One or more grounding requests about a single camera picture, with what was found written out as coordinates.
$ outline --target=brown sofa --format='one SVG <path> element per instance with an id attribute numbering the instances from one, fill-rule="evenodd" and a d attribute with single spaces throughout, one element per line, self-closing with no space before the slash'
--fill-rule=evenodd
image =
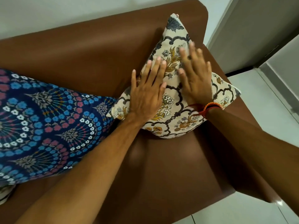
<path id="1" fill-rule="evenodd" d="M 167 18 L 179 14 L 202 46 L 213 71 L 227 77 L 202 45 L 207 9 L 184 0 L 0 41 L 0 67 L 84 93 L 118 97 L 159 41 Z M 239 97 L 230 112 L 258 126 Z M 21 184 L 0 206 L 11 224 L 63 176 Z M 239 191 L 267 202 L 277 198 L 267 183 L 209 122 L 174 139 L 141 130 L 133 142 L 95 223 L 170 224 Z"/>

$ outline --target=forearm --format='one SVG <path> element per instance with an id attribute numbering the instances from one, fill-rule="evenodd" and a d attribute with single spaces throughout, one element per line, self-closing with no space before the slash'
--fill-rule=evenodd
<path id="1" fill-rule="evenodd" d="M 35 202 L 17 224 L 92 223 L 140 128 L 139 123 L 127 118 Z"/>
<path id="2" fill-rule="evenodd" d="M 206 117 L 299 214 L 299 148 L 221 109 L 209 110 Z"/>

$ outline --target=floral cushion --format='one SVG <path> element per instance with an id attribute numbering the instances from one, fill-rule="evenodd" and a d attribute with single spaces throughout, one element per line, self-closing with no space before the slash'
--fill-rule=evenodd
<path id="1" fill-rule="evenodd" d="M 206 121 L 202 116 L 194 116 L 198 112 L 188 107 L 181 94 L 181 83 L 177 73 L 177 70 L 182 67 L 179 48 L 184 47 L 189 52 L 188 43 L 190 41 L 189 35 L 178 16 L 172 14 L 168 19 L 162 39 L 149 57 L 150 60 L 155 61 L 158 56 L 161 56 L 167 62 L 163 79 L 164 82 L 167 82 L 167 86 L 162 106 L 155 117 L 148 120 L 143 126 L 143 129 L 151 131 L 161 138 L 184 135 Z M 213 100 L 221 103 L 223 107 L 228 106 L 240 95 L 237 88 L 223 81 L 215 73 L 212 73 L 212 90 Z M 125 119 L 126 114 L 129 112 L 129 91 L 128 88 L 121 95 L 107 114 L 107 117 Z"/>
<path id="2" fill-rule="evenodd" d="M 107 137 L 115 101 L 0 69 L 0 186 L 71 169 Z"/>

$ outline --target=floor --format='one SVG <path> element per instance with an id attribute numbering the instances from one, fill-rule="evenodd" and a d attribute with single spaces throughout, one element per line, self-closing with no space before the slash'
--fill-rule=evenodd
<path id="1" fill-rule="evenodd" d="M 299 124 L 259 70 L 229 77 L 262 129 L 299 147 Z M 236 192 L 174 224 L 299 224 L 298 216 L 283 201 L 266 203 Z"/>

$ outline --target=blue patterned fabric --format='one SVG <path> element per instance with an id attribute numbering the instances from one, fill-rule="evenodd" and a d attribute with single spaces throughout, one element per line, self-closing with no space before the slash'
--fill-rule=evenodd
<path id="1" fill-rule="evenodd" d="M 0 69 L 0 186 L 71 169 L 108 136 L 115 101 Z"/>

